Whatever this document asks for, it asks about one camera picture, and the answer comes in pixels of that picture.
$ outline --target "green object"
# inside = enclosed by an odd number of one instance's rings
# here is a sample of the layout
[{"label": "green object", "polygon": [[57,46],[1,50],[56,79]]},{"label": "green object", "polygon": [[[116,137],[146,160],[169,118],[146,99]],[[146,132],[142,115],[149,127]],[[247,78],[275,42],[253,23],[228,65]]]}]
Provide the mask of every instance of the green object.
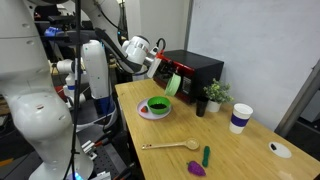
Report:
[{"label": "green object", "polygon": [[213,79],[212,84],[203,88],[207,98],[218,104],[233,101],[229,95],[230,84],[224,85],[222,82]]},{"label": "green object", "polygon": [[148,100],[148,107],[154,114],[164,114],[169,111],[171,103],[168,98],[162,96],[155,96]]},{"label": "green object", "polygon": [[164,94],[167,96],[174,96],[178,91],[180,82],[181,82],[181,76],[177,75],[176,73],[173,73],[172,77],[168,81]]},{"label": "green object", "polygon": [[210,155],[210,147],[206,146],[204,147],[204,151],[203,151],[203,160],[202,160],[203,167],[208,167],[209,155]]}]

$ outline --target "wooden table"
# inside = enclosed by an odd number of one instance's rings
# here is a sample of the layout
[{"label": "wooden table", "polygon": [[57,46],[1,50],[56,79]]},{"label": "wooden table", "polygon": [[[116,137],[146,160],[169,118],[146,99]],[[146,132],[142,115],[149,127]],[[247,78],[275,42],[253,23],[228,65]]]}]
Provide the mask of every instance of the wooden table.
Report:
[{"label": "wooden table", "polygon": [[[223,105],[220,112],[195,115],[195,105],[187,105],[175,97],[168,97],[172,111],[159,120],[146,120],[137,113],[137,104],[164,90],[152,79],[116,85],[119,102],[147,180],[200,179],[190,174],[187,162],[202,162],[203,149],[209,146],[209,166],[204,179],[314,179],[320,173],[320,162],[290,142],[250,119],[242,134],[229,131],[231,105]],[[142,150],[142,144],[198,139],[200,148],[185,147]],[[292,157],[276,156],[268,144],[276,141],[287,146]]]}]

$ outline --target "potted plant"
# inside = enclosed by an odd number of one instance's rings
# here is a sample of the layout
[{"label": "potted plant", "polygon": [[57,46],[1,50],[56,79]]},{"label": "potted plant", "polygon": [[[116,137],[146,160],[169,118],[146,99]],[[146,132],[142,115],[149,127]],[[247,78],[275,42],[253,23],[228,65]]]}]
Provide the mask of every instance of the potted plant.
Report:
[{"label": "potted plant", "polygon": [[222,84],[222,82],[213,79],[213,83],[203,88],[207,98],[209,99],[207,110],[210,112],[218,112],[222,103],[233,101],[233,97],[229,95],[230,84]]}]

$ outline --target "microwave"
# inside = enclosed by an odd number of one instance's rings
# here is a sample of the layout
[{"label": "microwave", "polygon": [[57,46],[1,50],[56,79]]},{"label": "microwave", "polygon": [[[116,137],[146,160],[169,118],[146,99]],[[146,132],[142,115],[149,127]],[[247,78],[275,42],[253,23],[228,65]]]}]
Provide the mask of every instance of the microwave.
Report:
[{"label": "microwave", "polygon": [[166,88],[173,73],[181,76],[175,97],[191,104],[198,96],[203,96],[203,87],[212,84],[213,79],[220,80],[224,62],[202,56],[186,50],[164,52],[153,80]]}]

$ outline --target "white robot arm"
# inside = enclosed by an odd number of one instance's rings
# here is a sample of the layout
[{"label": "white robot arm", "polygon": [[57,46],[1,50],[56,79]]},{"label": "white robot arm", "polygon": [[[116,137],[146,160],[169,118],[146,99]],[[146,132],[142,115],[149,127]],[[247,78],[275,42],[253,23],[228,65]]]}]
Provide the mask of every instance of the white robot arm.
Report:
[{"label": "white robot arm", "polygon": [[[32,15],[36,5],[63,3],[65,0],[30,1],[32,3],[0,0],[0,22],[5,24],[0,28],[0,94],[8,102],[15,126],[43,160],[29,179],[62,179],[71,156],[72,120],[66,104],[53,88]],[[116,43],[116,28],[108,24],[97,7],[99,4],[116,22],[118,18],[114,15],[119,14],[119,9],[115,8],[118,7],[115,3],[115,0],[82,0],[82,7],[95,27],[110,34],[113,44],[108,39],[104,41],[119,57],[123,68],[136,72],[146,57],[149,43],[141,37],[133,38],[124,49]],[[84,154],[78,140],[76,150],[79,152],[75,159],[76,171],[88,179],[93,163]]]},{"label": "white robot arm", "polygon": [[120,9],[117,1],[85,0],[81,1],[81,7],[96,28],[98,37],[117,57],[122,68],[129,73],[140,71],[148,53],[149,42],[142,36],[134,36],[120,46],[117,39],[118,29],[108,21],[119,21]]}]

